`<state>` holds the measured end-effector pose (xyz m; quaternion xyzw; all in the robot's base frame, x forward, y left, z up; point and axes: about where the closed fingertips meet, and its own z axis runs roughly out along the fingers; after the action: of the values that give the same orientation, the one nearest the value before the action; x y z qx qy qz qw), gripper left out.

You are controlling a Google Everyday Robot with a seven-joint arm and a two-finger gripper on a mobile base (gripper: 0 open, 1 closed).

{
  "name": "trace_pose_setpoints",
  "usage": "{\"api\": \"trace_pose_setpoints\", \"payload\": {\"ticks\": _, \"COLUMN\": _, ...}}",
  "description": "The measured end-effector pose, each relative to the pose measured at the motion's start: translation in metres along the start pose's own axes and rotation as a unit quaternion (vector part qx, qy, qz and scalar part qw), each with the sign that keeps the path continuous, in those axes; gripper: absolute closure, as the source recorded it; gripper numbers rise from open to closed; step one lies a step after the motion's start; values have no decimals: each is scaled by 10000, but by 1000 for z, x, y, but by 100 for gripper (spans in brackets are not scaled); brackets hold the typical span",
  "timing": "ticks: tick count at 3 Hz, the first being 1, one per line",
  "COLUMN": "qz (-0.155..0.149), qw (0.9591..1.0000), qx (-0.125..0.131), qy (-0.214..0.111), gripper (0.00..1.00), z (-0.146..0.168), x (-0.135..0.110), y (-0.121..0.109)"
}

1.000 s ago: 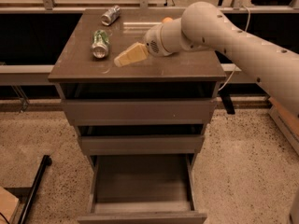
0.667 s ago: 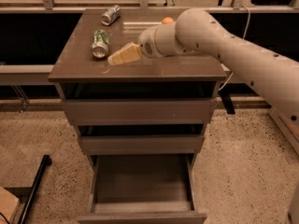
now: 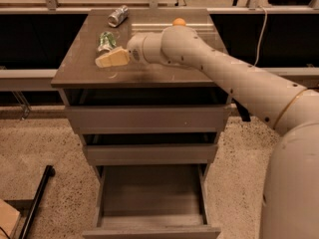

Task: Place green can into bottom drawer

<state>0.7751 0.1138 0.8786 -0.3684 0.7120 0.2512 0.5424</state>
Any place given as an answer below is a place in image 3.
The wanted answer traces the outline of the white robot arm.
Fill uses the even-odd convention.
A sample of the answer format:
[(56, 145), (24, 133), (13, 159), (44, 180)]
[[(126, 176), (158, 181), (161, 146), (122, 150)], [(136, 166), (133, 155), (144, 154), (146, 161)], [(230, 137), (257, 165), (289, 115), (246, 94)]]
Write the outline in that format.
[(277, 131), (281, 139), (266, 172), (259, 239), (319, 239), (318, 92), (221, 53), (182, 25), (137, 33), (96, 64), (130, 61), (196, 68)]

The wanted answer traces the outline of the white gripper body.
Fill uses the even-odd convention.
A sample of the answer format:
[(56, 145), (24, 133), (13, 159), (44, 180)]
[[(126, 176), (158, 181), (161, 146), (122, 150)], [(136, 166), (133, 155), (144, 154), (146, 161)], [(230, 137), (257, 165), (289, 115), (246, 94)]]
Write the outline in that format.
[(127, 44), (130, 58), (133, 62), (145, 64), (147, 61), (144, 57), (144, 40), (145, 34), (137, 33), (133, 35)]

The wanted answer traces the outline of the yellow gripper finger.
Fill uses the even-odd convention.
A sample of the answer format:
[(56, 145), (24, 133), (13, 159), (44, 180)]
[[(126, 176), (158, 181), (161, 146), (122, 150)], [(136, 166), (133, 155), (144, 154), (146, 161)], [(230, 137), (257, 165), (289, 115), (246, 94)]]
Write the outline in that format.
[(130, 61), (129, 52), (122, 48), (118, 47), (110, 52), (106, 52), (100, 55), (95, 63), (99, 68), (115, 67), (115, 66), (124, 66), (127, 65)]

